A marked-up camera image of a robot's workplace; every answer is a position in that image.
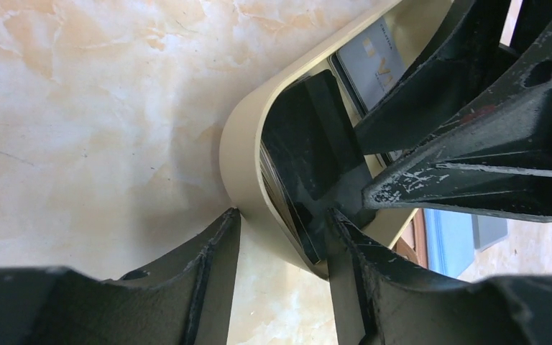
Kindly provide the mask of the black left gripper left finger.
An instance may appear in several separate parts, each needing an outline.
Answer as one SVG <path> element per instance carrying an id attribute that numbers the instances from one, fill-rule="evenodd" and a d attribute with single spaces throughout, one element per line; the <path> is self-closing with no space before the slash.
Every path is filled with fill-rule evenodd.
<path id="1" fill-rule="evenodd" d="M 68 267 L 0 268 L 0 344 L 225 344 L 241 215 L 118 280 Z"/>

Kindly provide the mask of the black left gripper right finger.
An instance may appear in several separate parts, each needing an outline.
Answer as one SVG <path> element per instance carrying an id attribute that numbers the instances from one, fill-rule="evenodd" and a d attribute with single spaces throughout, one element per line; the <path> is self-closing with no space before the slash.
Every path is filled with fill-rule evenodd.
<path id="1" fill-rule="evenodd" d="M 552 275 L 464 282 L 427 270 L 326 217 L 340 344 L 552 344 Z"/>

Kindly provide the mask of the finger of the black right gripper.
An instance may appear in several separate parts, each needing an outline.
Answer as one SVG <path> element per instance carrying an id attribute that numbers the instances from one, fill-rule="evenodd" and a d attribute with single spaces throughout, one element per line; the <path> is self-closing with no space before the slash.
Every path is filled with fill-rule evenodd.
<path id="1" fill-rule="evenodd" d="M 524 1 L 487 87 L 362 192 L 365 208 L 552 222 L 552 1 Z"/>
<path id="2" fill-rule="evenodd" d="M 453 2 L 402 78 L 354 127 L 363 155 L 413 148 L 487 87 L 509 6 Z"/>

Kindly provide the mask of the thin credit card edge-on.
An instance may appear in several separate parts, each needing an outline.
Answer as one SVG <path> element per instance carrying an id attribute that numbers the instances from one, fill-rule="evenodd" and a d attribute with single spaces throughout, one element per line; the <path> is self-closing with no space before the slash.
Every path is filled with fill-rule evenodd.
<path id="1" fill-rule="evenodd" d="M 506 218 L 472 215 L 474 248 L 480 252 L 504 241 L 508 235 Z"/>

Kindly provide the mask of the silver VIP credit card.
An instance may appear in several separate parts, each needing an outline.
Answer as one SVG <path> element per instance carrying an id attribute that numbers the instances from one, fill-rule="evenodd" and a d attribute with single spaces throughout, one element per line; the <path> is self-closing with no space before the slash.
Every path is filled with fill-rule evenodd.
<path id="1" fill-rule="evenodd" d="M 406 70 L 383 17 L 347 41 L 328 63 L 359 120 L 375 108 Z"/>

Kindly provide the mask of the black VIP credit card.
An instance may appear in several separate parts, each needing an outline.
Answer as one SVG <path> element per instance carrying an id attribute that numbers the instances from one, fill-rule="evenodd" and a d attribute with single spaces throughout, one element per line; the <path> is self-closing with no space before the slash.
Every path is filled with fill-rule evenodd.
<path id="1" fill-rule="evenodd" d="M 268 196 L 311 264 L 326 258 L 328 209 L 358 228 L 374 220 L 361 196 L 372 176 L 330 70 L 297 80 L 276 98 L 261 159 Z"/>

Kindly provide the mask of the beige oval tray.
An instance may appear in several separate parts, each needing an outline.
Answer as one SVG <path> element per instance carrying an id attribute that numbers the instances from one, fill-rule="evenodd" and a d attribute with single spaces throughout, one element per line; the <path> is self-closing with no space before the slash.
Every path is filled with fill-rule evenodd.
<path id="1" fill-rule="evenodd" d="M 295 214 L 275 153 L 265 144 L 266 121 L 281 93 L 332 69 L 331 56 L 380 20 L 409 66 L 450 7 L 450 1 L 378 1 L 321 40 L 299 45 L 296 59 L 236 105 L 222 132 L 219 167 L 226 192 L 243 218 L 242 231 L 259 249 L 321 279 L 328 277 L 326 261 L 316 259 L 316 246 Z"/>

